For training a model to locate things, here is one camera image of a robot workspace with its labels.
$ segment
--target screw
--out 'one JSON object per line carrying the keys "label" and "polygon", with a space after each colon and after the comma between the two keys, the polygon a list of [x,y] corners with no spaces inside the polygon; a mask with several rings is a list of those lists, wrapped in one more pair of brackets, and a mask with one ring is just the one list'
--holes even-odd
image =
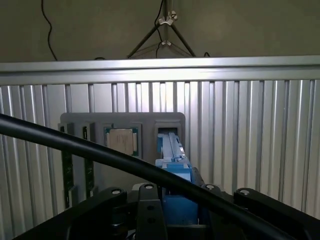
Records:
{"label": "screw", "polygon": [[248,190],[241,190],[240,193],[243,195],[248,195],[250,192]]}
{"label": "screw", "polygon": [[115,189],[112,191],[112,194],[114,194],[114,195],[117,195],[119,193],[121,193],[121,191],[119,189]]}
{"label": "screw", "polygon": [[149,184],[149,185],[145,185],[145,188],[146,188],[146,189],[153,189],[154,186]]}
{"label": "screw", "polygon": [[214,189],[215,188],[215,186],[213,186],[213,185],[207,185],[207,186],[205,186],[207,189]]}

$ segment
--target gray wall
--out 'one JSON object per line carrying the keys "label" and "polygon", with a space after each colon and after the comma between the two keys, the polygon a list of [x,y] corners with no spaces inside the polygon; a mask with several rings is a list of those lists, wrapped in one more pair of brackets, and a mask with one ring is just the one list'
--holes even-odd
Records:
{"label": "gray wall", "polygon": [[[160,2],[44,0],[53,25],[52,47],[62,61],[124,59],[153,26]],[[53,60],[40,4],[1,1],[0,62]],[[173,8],[176,26],[198,56],[320,54],[319,0],[174,0]],[[169,40],[181,45],[172,31]],[[155,34],[145,46],[155,49],[158,41]],[[145,57],[154,58],[154,51]]]}

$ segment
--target tripod stand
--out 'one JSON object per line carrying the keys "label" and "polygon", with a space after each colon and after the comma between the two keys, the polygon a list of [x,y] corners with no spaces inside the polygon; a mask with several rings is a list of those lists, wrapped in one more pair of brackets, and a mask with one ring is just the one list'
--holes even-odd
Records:
{"label": "tripod stand", "polygon": [[[194,51],[191,49],[187,41],[184,39],[182,34],[174,25],[174,22],[178,19],[178,17],[175,11],[172,10],[171,12],[168,12],[168,0],[163,0],[163,12],[164,12],[164,16],[157,20],[154,27],[145,35],[145,37],[129,53],[129,55],[127,56],[128,59],[131,58],[142,47],[142,45],[145,44],[145,42],[152,36],[152,34],[154,34],[158,30],[158,28],[160,28],[161,26],[164,26],[165,28],[170,27],[173,30],[173,32],[177,35],[179,40],[182,42],[182,44],[185,46],[185,48],[188,50],[190,55],[192,57],[196,57],[196,54],[194,53]],[[171,42],[169,42],[168,40],[163,40],[159,44],[171,46]]]}

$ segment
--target black hose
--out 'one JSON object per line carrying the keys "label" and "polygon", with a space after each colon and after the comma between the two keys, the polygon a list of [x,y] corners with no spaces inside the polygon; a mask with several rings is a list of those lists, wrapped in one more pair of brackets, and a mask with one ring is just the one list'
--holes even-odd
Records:
{"label": "black hose", "polygon": [[127,173],[146,179],[159,186],[168,188],[180,195],[206,207],[209,210],[228,217],[231,221],[262,233],[273,240],[292,240],[287,233],[281,231],[263,219],[247,212],[209,191],[176,176],[159,167],[151,165],[133,156],[126,155],[102,145],[78,138],[69,134],[0,114],[0,134],[44,145],[73,155],[91,159]]}

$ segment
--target tripod leg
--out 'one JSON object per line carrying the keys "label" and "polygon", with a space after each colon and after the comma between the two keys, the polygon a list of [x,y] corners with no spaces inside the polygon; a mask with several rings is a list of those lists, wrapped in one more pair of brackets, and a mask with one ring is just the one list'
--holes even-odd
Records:
{"label": "tripod leg", "polygon": [[170,25],[170,27],[172,28],[172,30],[174,31],[174,33],[178,36],[178,38],[180,39],[180,41],[183,43],[183,45],[185,46],[185,48],[189,51],[189,53],[191,54],[192,57],[196,57],[194,51],[192,51],[191,47],[189,46],[189,44],[187,43],[187,41],[184,39],[184,37],[181,35],[181,33],[179,32],[179,30],[176,28],[175,25]]}
{"label": "tripod leg", "polygon": [[153,26],[153,28],[145,35],[145,37],[138,43],[138,45],[129,53],[129,55],[127,56],[128,59],[131,58],[133,56],[133,54],[135,54],[139,48],[141,48],[141,46],[143,44],[145,44],[145,42],[151,37],[152,34],[154,34],[154,32],[160,27],[160,24],[157,23],[155,26]]}
{"label": "tripod leg", "polygon": [[[168,0],[163,0],[163,16],[164,19],[167,19],[168,14],[169,14],[169,10],[168,10]],[[163,25],[164,29],[163,29],[163,39],[164,40],[168,40],[169,39],[169,26],[167,24]]]}

